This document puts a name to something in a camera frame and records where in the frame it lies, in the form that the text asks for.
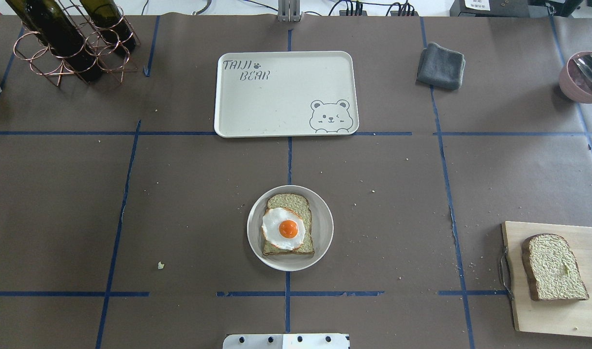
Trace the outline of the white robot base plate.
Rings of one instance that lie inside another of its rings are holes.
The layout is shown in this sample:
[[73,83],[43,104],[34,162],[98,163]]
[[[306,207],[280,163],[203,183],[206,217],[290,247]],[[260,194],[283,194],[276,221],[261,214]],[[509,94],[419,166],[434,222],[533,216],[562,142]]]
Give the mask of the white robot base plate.
[[344,333],[232,334],[226,336],[223,349],[349,349],[351,341]]

